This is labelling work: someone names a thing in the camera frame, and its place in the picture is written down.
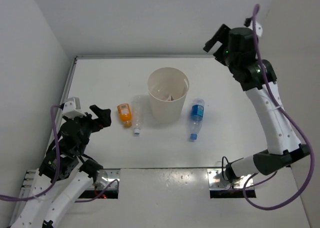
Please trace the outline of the small orange plastic bottle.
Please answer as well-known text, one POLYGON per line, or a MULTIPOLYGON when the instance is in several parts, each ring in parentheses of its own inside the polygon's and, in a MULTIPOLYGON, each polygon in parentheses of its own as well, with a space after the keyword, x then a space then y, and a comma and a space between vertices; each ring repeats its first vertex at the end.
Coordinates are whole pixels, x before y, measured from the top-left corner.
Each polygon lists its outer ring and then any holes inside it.
POLYGON ((119 119, 125 128, 132 126, 132 113, 128 103, 123 103, 117 106, 119 119))

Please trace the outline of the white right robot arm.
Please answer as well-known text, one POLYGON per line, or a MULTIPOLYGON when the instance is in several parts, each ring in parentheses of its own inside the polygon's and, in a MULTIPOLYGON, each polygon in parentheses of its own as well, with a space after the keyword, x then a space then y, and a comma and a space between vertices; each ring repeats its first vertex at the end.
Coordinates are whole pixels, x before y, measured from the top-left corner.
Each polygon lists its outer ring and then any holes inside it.
POLYGON ((221 43, 213 56, 228 67, 252 102, 267 142, 266 150, 226 165, 224 174, 230 182, 252 173, 269 175, 310 153, 308 146, 301 143, 290 122, 280 111, 283 106, 277 76, 268 60, 262 61, 268 82, 264 81, 256 58, 253 34, 250 28, 231 29, 223 24, 204 46, 204 51, 209 52, 217 42, 221 43))

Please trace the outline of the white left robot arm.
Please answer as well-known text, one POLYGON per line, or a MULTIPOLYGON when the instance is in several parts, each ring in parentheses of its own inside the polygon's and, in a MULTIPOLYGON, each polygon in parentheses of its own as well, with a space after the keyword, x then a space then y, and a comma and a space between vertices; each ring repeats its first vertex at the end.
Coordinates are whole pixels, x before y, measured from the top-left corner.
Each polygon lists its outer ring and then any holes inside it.
POLYGON ((53 143, 49 145, 43 162, 35 174, 29 197, 16 198, 26 202, 19 217, 12 227, 42 227, 50 205, 54 201, 65 180, 79 163, 84 154, 90 135, 111 125, 111 110, 91 105, 90 110, 96 115, 81 112, 77 107, 62 109, 64 124, 57 130, 53 125, 53 143))

